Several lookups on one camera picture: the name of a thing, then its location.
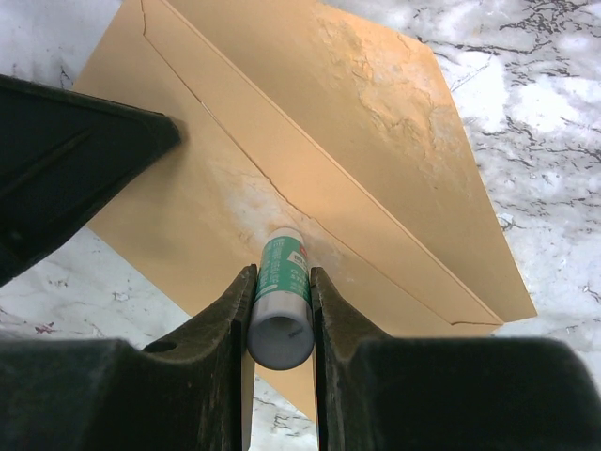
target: crease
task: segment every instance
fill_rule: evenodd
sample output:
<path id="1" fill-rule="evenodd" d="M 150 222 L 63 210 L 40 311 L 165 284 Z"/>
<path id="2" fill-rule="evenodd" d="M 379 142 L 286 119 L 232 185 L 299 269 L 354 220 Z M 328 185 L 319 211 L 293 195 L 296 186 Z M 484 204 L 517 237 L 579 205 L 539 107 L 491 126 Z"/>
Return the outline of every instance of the crease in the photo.
<path id="1" fill-rule="evenodd" d="M 420 247 L 420 249 L 422 249 L 432 260 L 434 260 L 434 262 L 437 264 L 437 266 L 439 266 L 444 272 L 446 272 L 461 288 L 464 289 L 464 291 L 478 304 L 480 305 L 493 319 L 498 319 L 501 323 L 487 323 L 487 322 L 464 322 L 464 321 L 457 321 L 457 322 L 450 322 L 448 319 L 445 319 L 443 316 L 441 316 L 439 313 L 435 312 L 432 307 L 430 307 L 429 305 L 426 305 L 425 303 L 423 303 L 421 300 L 417 299 L 415 296 L 413 296 L 411 293 L 409 293 L 407 290 L 405 290 L 404 288 L 402 288 L 400 285 L 398 285 L 396 282 L 394 282 L 394 280 L 392 280 L 388 275 L 384 274 L 378 267 L 376 267 L 371 261 L 366 260 L 365 258 L 363 258 L 361 255 L 359 255 L 350 245 L 348 245 L 347 243 L 345 243 L 344 241 L 338 239 L 337 237 L 335 237 L 324 225 L 322 225 L 317 218 L 314 218 L 313 216 L 306 214 L 304 211 L 302 211 L 300 208 L 298 208 L 296 205 L 294 205 L 292 202 L 290 202 L 287 197 L 285 195 L 283 195 L 280 190 L 275 186 L 275 184 L 273 183 L 271 177 L 269 177 L 264 171 L 263 169 L 256 163 L 256 161 L 251 157 L 251 155 L 242 147 L 242 145 L 238 142 L 238 140 L 236 140 L 236 138 L 230 133 L 230 131 L 219 121 L 219 119 L 210 111 L 210 109 L 208 108 L 208 106 L 196 95 L 196 93 L 188 86 L 188 84 L 181 78 L 181 76 L 177 73 L 177 71 L 171 66 L 171 64 L 169 64 L 169 62 L 167 61 L 167 58 L 165 58 L 165 56 L 161 53 L 161 51 L 152 43 L 152 41 L 150 40 L 150 38 L 146 35 L 146 31 L 147 31 L 147 23 L 146 23 L 146 11 L 144 10 L 144 3 L 145 0 L 140 0 L 140 5 L 141 5 L 141 12 L 142 12 L 142 16 L 143 16 L 143 22 L 144 22 L 144 28 L 143 28 L 143 34 L 142 37 L 144 38 L 144 40 L 148 43 L 148 45 L 150 45 L 150 47 L 152 47 L 152 49 L 157 53 L 157 55 L 161 58 L 161 60 L 164 62 L 164 64 L 169 68 L 170 71 L 173 72 L 173 74 L 179 79 L 179 81 L 186 87 L 186 89 L 194 96 L 194 98 L 201 104 L 201 106 L 210 114 L 210 116 L 215 120 L 215 122 L 217 123 L 217 125 L 223 130 L 223 132 L 232 140 L 232 142 L 234 143 L 234 145 L 242 152 L 244 153 L 244 155 L 251 161 L 251 163 L 256 167 L 256 169 L 261 173 L 261 175 L 263 175 L 263 177 L 265 177 L 267 179 L 267 181 L 270 183 L 270 185 L 273 187 L 273 190 L 277 193 L 277 195 L 279 195 L 288 205 L 290 205 L 293 209 L 295 209 L 297 212 L 303 214 L 304 216 L 306 216 L 307 218 L 315 221 L 323 230 L 326 231 L 326 233 L 330 236 L 333 237 L 335 240 L 341 242 L 348 250 L 350 250 L 350 252 L 352 252 L 357 258 L 359 258 L 361 261 L 365 262 L 365 264 L 369 265 L 374 271 L 376 271 L 377 273 L 379 273 L 382 277 L 384 277 L 386 280 L 388 280 L 390 283 L 392 283 L 395 287 L 397 287 L 398 289 L 400 289 L 401 291 L 405 292 L 408 294 L 408 296 L 413 299 L 414 301 L 416 301 L 417 303 L 419 303 L 421 306 L 423 306 L 425 309 L 427 309 L 428 311 L 430 311 L 432 314 L 434 314 L 436 317 L 440 318 L 442 321 L 446 322 L 447 324 L 450 324 L 451 326 L 455 325 L 455 324 L 472 324 L 472 325 L 494 325 L 494 326 L 500 326 L 502 325 L 502 320 L 501 318 L 499 318 L 499 316 L 492 311 L 492 309 L 490 309 L 490 307 L 488 307 L 488 305 L 486 305 L 483 301 L 480 300 L 480 298 L 478 298 L 472 291 L 471 289 L 469 289 L 460 279 L 458 279 L 456 277 L 456 275 L 454 273 L 452 273 L 446 266 L 444 266 L 420 241 L 418 241 L 412 233 L 410 233 L 402 224 L 400 224 L 398 222 L 398 220 L 392 216 L 390 214 L 389 211 L 387 211 L 369 192 L 367 192 L 365 190 L 365 188 L 363 188 L 363 186 L 357 181 L 355 180 L 350 174 L 348 174 L 348 172 L 338 164 L 337 161 L 335 161 L 332 156 L 330 154 L 328 154 L 310 135 L 307 134 L 307 132 L 305 132 L 295 121 L 292 120 L 291 117 L 289 117 L 286 113 L 284 113 L 282 111 L 282 109 L 277 106 L 277 104 L 275 104 L 273 102 L 272 99 L 270 99 L 269 97 L 267 97 L 267 95 L 261 91 L 258 86 L 255 86 L 253 84 L 253 82 L 251 80 L 248 79 L 248 77 L 246 77 L 236 66 L 234 66 L 234 64 L 229 61 L 228 59 L 224 58 L 221 56 L 221 53 L 215 48 L 215 46 L 210 43 L 209 41 L 206 40 L 206 38 L 200 34 L 200 32 L 198 32 L 191 23 L 189 23 L 176 9 L 174 9 L 173 6 L 171 6 L 169 3 L 165 2 L 164 0 L 160 0 L 160 3 L 162 3 L 167 9 L 169 9 L 170 12 L 172 12 L 172 14 L 174 14 L 182 23 L 184 23 L 192 32 L 195 36 L 197 36 L 199 39 L 201 39 L 214 53 L 216 53 L 221 59 L 223 59 L 223 61 L 232 69 L 236 72 L 236 74 L 238 76 L 240 76 L 247 84 L 248 86 L 253 89 L 254 91 L 257 92 L 257 94 L 259 96 L 261 96 L 261 98 L 263 98 L 265 101 L 267 101 L 291 126 L 293 126 L 295 128 L 295 130 L 297 130 L 298 132 L 300 132 L 302 134 L 302 136 L 307 139 L 316 149 L 319 150 L 319 152 L 328 160 L 330 161 L 339 171 L 341 171 L 343 173 L 343 175 L 345 177 L 347 177 L 349 179 L 349 181 L 351 181 L 351 183 L 353 183 L 354 186 L 356 186 L 363 194 L 365 194 L 370 201 L 372 201 L 379 210 L 381 210 L 382 212 L 384 212 L 384 214 L 386 214 L 386 216 L 391 219 L 398 228 L 400 228 L 401 230 L 403 230 L 408 237 L 416 244 L 418 245 L 418 247 Z"/>
<path id="2" fill-rule="evenodd" d="M 461 325 L 465 325 L 465 326 L 502 326 L 503 323 L 498 323 L 498 322 L 472 322 L 472 321 L 455 321 L 455 322 L 450 322 L 449 323 L 451 326 L 461 326 Z"/>

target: glue stick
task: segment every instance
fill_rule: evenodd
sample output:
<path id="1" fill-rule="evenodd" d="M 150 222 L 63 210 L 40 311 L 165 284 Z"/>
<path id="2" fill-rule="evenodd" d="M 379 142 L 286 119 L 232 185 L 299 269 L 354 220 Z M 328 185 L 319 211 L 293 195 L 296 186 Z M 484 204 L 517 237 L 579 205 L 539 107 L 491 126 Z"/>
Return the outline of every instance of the glue stick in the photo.
<path id="1" fill-rule="evenodd" d="M 248 350 L 269 369 L 291 369 L 313 351 L 307 252 L 299 232 L 280 228 L 268 238 L 248 328 Z"/>

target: green label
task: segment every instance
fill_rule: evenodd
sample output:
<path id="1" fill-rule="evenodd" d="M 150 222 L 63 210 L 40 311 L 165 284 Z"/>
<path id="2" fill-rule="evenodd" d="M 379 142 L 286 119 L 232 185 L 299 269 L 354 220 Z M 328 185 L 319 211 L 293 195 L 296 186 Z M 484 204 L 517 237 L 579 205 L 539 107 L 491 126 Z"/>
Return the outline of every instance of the green label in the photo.
<path id="1" fill-rule="evenodd" d="M 263 249 L 254 301 L 273 291 L 289 291 L 310 302 L 307 251 L 295 238 L 274 238 Z"/>

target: marble surface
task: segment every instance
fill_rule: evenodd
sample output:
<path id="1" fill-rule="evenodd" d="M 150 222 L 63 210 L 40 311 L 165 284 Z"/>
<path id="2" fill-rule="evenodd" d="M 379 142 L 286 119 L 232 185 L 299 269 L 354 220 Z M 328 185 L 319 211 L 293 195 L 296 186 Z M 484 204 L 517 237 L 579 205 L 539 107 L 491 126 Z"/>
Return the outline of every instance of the marble surface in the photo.
<path id="1" fill-rule="evenodd" d="M 601 3 L 332 0 L 432 47 L 539 317 L 498 335 L 568 343 L 601 386 Z M 0 0 L 0 72 L 69 88 L 118 0 Z M 0 288 L 0 335 L 123 336 L 187 316 L 89 230 Z M 316 449 L 255 383 L 252 449 Z"/>

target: manila envelope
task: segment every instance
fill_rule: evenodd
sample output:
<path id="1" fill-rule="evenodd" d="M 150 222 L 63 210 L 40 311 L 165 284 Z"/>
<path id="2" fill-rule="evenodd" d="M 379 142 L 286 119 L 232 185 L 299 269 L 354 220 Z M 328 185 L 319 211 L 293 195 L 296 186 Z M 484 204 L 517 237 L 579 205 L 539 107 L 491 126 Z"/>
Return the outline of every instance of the manila envelope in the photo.
<path id="1" fill-rule="evenodd" d="M 190 315 L 279 226 L 389 334 L 487 334 L 535 315 L 414 39 L 313 0 L 126 0 L 75 89 L 182 131 L 90 227 Z M 257 371 L 315 419 L 311 362 Z"/>

